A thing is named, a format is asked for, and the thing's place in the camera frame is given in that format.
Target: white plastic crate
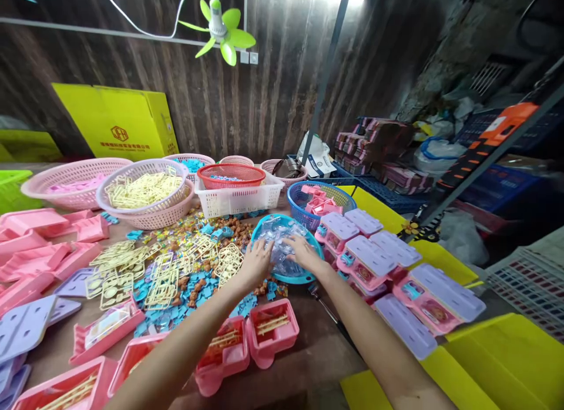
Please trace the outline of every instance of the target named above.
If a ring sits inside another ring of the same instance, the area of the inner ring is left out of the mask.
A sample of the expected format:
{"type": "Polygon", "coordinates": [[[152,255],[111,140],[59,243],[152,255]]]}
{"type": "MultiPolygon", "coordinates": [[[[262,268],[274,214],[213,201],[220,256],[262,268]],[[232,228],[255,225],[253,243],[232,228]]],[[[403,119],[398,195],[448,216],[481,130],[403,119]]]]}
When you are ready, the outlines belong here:
{"type": "Polygon", "coordinates": [[[194,191],[200,197],[205,218],[209,219],[275,208],[284,183],[269,173],[264,181],[258,187],[206,190],[202,180],[196,177],[194,191]]]}
{"type": "Polygon", "coordinates": [[[564,268],[525,247],[485,270],[486,283],[522,315],[564,343],[564,268]]]}

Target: red plastic basket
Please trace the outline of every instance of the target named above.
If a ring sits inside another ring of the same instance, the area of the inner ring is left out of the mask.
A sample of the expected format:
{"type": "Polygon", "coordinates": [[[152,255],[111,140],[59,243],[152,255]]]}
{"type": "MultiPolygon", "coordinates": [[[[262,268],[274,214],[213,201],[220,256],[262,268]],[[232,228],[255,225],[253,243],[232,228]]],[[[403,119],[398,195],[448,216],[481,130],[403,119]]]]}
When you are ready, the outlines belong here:
{"type": "Polygon", "coordinates": [[[220,163],[200,168],[198,170],[198,178],[203,181],[207,190],[215,190],[222,188],[256,187],[264,181],[266,174],[262,169],[253,166],[220,163]],[[237,178],[240,179],[240,181],[221,180],[212,178],[212,176],[237,178]]]}

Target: green fan blade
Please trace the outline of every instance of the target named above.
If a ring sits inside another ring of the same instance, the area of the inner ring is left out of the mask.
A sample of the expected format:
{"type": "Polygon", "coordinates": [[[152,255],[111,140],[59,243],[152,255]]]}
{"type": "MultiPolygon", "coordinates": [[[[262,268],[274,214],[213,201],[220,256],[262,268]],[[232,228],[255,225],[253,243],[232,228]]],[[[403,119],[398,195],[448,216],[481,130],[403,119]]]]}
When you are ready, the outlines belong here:
{"type": "Polygon", "coordinates": [[[248,32],[234,29],[229,31],[229,39],[227,42],[233,47],[238,47],[241,49],[246,49],[253,47],[257,41],[248,32]]]}
{"type": "Polygon", "coordinates": [[[223,23],[228,30],[235,29],[239,26],[239,21],[241,20],[241,11],[238,9],[228,9],[222,16],[223,23]]]}
{"type": "Polygon", "coordinates": [[[206,18],[208,21],[211,21],[212,12],[210,10],[210,6],[206,3],[205,0],[200,0],[200,9],[202,10],[202,13],[204,14],[204,18],[206,18]]]}
{"type": "Polygon", "coordinates": [[[188,22],[184,22],[184,21],[179,21],[182,25],[186,25],[188,28],[192,28],[195,29],[196,31],[204,31],[204,32],[208,32],[210,29],[209,28],[204,28],[204,27],[198,27],[197,25],[192,25],[188,22]]]}
{"type": "Polygon", "coordinates": [[[198,52],[198,54],[196,55],[197,58],[199,58],[200,56],[202,56],[204,53],[208,52],[213,45],[216,43],[216,40],[214,39],[214,37],[210,38],[210,40],[208,41],[208,43],[206,43],[204,45],[204,47],[202,47],[200,49],[200,51],[198,52]]]}
{"type": "Polygon", "coordinates": [[[235,64],[237,63],[237,54],[235,52],[235,48],[230,44],[225,43],[225,41],[221,42],[220,48],[223,59],[225,59],[225,61],[229,65],[235,66],[235,64]]]}

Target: yellow cardboard box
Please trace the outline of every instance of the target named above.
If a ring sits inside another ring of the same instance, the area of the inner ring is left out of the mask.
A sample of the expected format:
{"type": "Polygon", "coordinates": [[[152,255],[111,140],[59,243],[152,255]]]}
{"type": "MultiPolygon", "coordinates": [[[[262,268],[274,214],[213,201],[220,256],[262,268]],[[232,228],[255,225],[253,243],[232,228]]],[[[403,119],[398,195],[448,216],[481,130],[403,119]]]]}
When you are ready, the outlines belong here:
{"type": "Polygon", "coordinates": [[[179,152],[164,93],[52,85],[94,156],[135,162],[179,152]]]}

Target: purple plastic part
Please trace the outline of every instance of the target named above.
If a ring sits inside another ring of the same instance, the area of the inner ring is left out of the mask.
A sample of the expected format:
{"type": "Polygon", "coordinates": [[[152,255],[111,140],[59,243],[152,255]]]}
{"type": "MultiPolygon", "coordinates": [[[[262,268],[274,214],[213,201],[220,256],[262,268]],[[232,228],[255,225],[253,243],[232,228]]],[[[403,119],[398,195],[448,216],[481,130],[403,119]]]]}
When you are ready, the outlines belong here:
{"type": "Polygon", "coordinates": [[[0,363],[37,347],[57,297],[50,295],[8,311],[0,320],[0,363]]]}
{"type": "Polygon", "coordinates": [[[74,272],[53,294],[59,297],[86,297],[85,280],[94,273],[94,268],[83,268],[74,272]]]}
{"type": "Polygon", "coordinates": [[[396,260],[363,236],[354,237],[345,244],[345,248],[359,258],[367,269],[377,276],[385,276],[396,266],[396,260]]]}
{"type": "Polygon", "coordinates": [[[24,353],[0,364],[0,400],[8,396],[12,378],[21,369],[27,355],[24,353]]]}
{"type": "Polygon", "coordinates": [[[22,368],[12,378],[10,389],[6,393],[6,397],[0,401],[0,410],[10,410],[22,391],[25,383],[28,381],[31,365],[23,365],[22,368]]]}
{"type": "Polygon", "coordinates": [[[370,216],[365,210],[362,209],[352,209],[345,213],[345,218],[349,219],[350,222],[354,223],[363,236],[371,236],[377,233],[384,225],[376,219],[370,216]]]}
{"type": "Polygon", "coordinates": [[[422,259],[414,247],[405,244],[397,235],[389,231],[380,231],[372,235],[370,241],[385,250],[401,267],[411,266],[422,259]]]}
{"type": "Polygon", "coordinates": [[[442,270],[430,264],[419,265],[409,273],[409,276],[465,322],[472,322],[486,310],[486,304],[471,290],[464,288],[446,276],[442,270]]]}
{"type": "Polygon", "coordinates": [[[66,317],[78,312],[82,306],[80,301],[72,301],[66,300],[64,298],[57,298],[57,302],[55,303],[55,309],[53,310],[53,314],[49,319],[49,324],[47,325],[50,327],[51,325],[56,324],[57,322],[63,320],[66,317]]]}
{"type": "Polygon", "coordinates": [[[321,223],[325,224],[340,240],[348,240],[360,234],[357,226],[336,212],[321,216],[321,223]]]}
{"type": "Polygon", "coordinates": [[[393,294],[372,306],[411,350],[417,360],[426,359],[438,346],[429,329],[393,294]]]}

